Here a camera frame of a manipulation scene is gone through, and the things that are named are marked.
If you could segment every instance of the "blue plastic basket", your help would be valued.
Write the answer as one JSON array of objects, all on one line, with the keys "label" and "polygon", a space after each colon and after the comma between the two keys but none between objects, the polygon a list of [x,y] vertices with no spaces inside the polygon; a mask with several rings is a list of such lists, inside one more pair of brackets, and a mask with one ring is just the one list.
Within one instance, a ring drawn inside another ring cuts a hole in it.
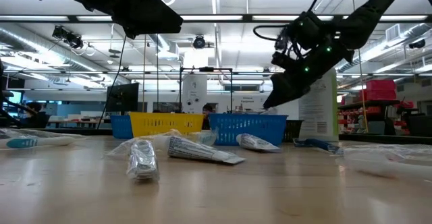
[{"label": "blue plastic basket", "polygon": [[113,136],[117,139],[132,139],[134,137],[129,115],[112,115],[111,127]]},{"label": "blue plastic basket", "polygon": [[215,145],[238,146],[236,137],[247,133],[279,146],[282,143],[287,115],[247,115],[212,113],[210,127],[217,131]]}]

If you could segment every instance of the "person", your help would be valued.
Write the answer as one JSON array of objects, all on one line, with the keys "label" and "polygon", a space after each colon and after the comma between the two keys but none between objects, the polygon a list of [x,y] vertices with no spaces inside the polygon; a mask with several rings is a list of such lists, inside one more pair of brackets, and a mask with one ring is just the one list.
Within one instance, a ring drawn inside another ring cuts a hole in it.
[{"label": "person", "polygon": [[210,104],[204,105],[202,108],[202,114],[204,114],[204,121],[202,125],[203,130],[210,130],[210,120],[209,120],[209,114],[213,113],[213,107]]},{"label": "person", "polygon": [[33,111],[34,113],[29,113],[26,111],[27,118],[24,121],[25,128],[45,128],[48,124],[50,115],[46,112],[41,112],[42,105],[37,102],[31,102],[26,104],[27,109]]}]

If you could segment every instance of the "yellow plastic basket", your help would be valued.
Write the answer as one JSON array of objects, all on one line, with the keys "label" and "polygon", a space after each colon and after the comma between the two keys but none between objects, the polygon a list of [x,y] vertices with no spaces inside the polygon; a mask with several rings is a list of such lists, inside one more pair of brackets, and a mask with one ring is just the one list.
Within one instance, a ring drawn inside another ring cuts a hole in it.
[{"label": "yellow plastic basket", "polygon": [[150,136],[176,129],[182,134],[200,132],[204,115],[185,113],[130,113],[134,137]]}]

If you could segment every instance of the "desk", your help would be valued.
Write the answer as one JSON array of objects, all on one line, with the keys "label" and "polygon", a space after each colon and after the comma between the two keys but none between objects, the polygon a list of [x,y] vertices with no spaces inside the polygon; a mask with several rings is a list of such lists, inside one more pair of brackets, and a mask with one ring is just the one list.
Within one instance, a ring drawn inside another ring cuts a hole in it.
[{"label": "desk", "polygon": [[48,121],[48,126],[51,123],[55,123],[56,129],[60,128],[60,125],[63,125],[64,123],[76,123],[77,127],[85,127],[85,125],[88,124],[88,128],[96,128],[96,125],[99,123],[99,121],[54,120],[54,121]]},{"label": "desk", "polygon": [[431,186],[345,170],[326,152],[284,147],[226,166],[158,153],[159,184],[133,184],[121,140],[0,151],[1,222],[20,224],[430,223]]}]

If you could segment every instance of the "silver toothpaste tube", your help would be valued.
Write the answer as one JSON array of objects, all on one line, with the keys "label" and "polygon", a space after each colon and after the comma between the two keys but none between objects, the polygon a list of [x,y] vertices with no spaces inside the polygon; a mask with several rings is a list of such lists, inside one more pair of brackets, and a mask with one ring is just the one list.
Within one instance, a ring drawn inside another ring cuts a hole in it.
[{"label": "silver toothpaste tube", "polygon": [[167,152],[171,157],[215,161],[232,165],[245,160],[233,153],[217,150],[211,146],[197,144],[178,136],[157,136],[153,144],[156,148]]},{"label": "silver toothpaste tube", "polygon": [[261,152],[280,152],[281,149],[272,143],[251,134],[239,134],[236,140],[240,147]]}]

